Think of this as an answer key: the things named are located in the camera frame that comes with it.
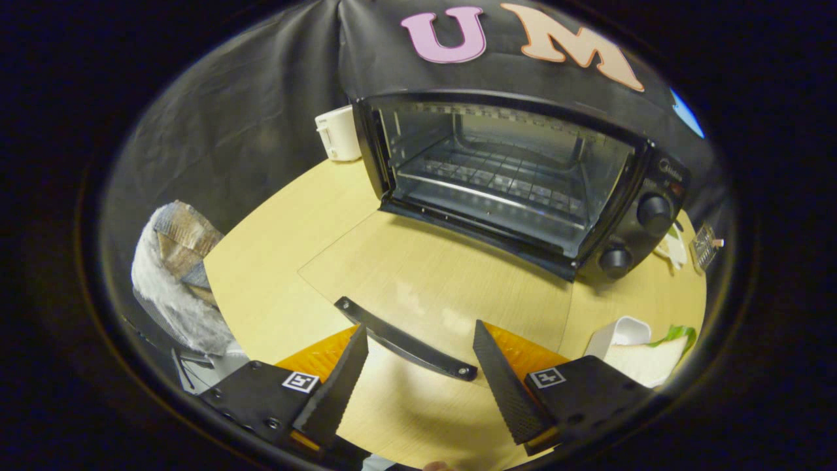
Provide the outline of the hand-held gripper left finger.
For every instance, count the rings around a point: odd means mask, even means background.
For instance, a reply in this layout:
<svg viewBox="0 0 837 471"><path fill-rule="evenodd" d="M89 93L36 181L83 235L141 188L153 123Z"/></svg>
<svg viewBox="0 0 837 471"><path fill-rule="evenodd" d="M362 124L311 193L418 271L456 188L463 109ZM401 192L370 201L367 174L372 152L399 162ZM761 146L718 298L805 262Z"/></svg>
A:
<svg viewBox="0 0 837 471"><path fill-rule="evenodd" d="M368 352L367 328L353 325L276 364L248 361L198 398L269 444L320 456L337 440Z"/></svg>

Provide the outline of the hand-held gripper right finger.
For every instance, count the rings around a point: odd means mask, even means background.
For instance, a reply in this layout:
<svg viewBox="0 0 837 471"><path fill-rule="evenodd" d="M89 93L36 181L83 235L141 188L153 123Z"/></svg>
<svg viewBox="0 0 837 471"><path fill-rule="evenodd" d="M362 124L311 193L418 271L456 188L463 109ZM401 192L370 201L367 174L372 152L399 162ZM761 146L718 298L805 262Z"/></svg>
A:
<svg viewBox="0 0 837 471"><path fill-rule="evenodd" d="M577 360L484 320L473 352L515 444L529 456L595 438L654 396L595 356Z"/></svg>

